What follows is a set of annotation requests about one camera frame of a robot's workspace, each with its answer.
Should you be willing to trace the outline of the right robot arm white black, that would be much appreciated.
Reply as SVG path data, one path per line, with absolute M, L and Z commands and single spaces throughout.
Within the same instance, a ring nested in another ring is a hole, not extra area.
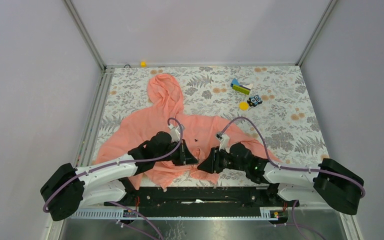
M 198 170 L 210 174 L 225 169 L 242 171 L 256 184 L 268 184 L 267 201 L 279 206 L 284 201 L 322 203 L 347 215 L 356 215 L 363 196 L 364 180 L 339 162 L 324 158 L 320 164 L 281 165 L 254 155 L 241 143 L 229 150 L 213 147 Z

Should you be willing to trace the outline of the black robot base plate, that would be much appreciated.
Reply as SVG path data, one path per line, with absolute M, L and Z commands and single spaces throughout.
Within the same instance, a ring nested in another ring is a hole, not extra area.
M 118 204 L 132 207 L 139 213 L 164 215 L 192 214 L 193 216 L 223 215 L 229 210 L 240 216 L 250 216 L 258 208 L 273 207 L 286 210 L 293 201 L 281 199 L 267 187 L 141 187 L 130 190 Z

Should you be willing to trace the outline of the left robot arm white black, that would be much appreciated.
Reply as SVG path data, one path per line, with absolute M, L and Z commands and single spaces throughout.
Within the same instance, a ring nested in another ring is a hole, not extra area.
M 149 171 L 157 162 L 171 162 L 175 166 L 199 163 L 184 139 L 173 140 L 169 133 L 160 131 L 110 161 L 77 168 L 71 163 L 61 165 L 40 189 L 42 210 L 57 222 L 87 205 L 119 201 L 128 206 L 134 202 L 135 192 L 123 186 L 120 179 Z

